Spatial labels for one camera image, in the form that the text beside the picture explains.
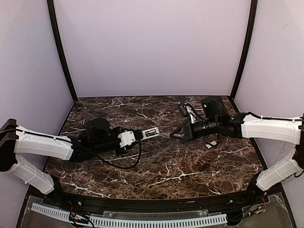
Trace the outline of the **white battery cover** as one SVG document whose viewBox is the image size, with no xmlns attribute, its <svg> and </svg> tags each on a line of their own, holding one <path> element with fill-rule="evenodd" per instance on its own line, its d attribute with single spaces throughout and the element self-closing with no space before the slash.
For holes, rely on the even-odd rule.
<svg viewBox="0 0 304 228">
<path fill-rule="evenodd" d="M 207 147 L 208 149 L 213 148 L 213 147 L 216 147 L 217 145 L 218 145 L 218 143 L 217 143 L 216 141 L 212 141 L 212 142 L 206 143 L 206 147 Z"/>
</svg>

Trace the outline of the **white remote control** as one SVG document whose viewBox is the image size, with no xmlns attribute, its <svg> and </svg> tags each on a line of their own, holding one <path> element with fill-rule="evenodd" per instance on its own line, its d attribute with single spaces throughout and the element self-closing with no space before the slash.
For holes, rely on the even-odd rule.
<svg viewBox="0 0 304 228">
<path fill-rule="evenodd" d="M 150 128 L 147 130 L 140 130 L 139 131 L 139 141 L 147 140 L 153 137 L 157 137 L 160 135 L 160 131 L 158 127 Z"/>
</svg>

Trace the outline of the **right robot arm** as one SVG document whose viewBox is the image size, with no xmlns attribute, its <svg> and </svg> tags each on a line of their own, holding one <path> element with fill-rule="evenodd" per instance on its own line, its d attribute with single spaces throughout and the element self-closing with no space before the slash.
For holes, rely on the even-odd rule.
<svg viewBox="0 0 304 228">
<path fill-rule="evenodd" d="M 229 115 L 219 96 L 209 96 L 201 100 L 205 118 L 196 120 L 196 112 L 179 105 L 178 109 L 190 121 L 181 124 L 170 138 L 192 141 L 217 134 L 230 138 L 261 138 L 289 142 L 295 145 L 295 152 L 288 154 L 276 164 L 256 174 L 247 191 L 255 194 L 266 192 L 271 187 L 298 172 L 304 171 L 304 119 L 303 117 L 264 117 L 252 112 L 236 112 Z"/>
</svg>

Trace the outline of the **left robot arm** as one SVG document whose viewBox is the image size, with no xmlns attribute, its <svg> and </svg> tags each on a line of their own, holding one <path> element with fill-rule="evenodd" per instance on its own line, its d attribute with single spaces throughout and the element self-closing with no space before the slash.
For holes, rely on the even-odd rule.
<svg viewBox="0 0 304 228">
<path fill-rule="evenodd" d="M 15 119 L 9 119 L 0 129 L 0 170 L 13 173 L 41 193 L 50 195 L 62 192 L 59 181 L 29 163 L 22 157 L 23 153 L 83 162 L 101 152 L 124 154 L 141 139 L 141 131 L 121 127 L 111 129 L 104 118 L 89 121 L 77 137 L 33 132 L 18 126 Z"/>
</svg>

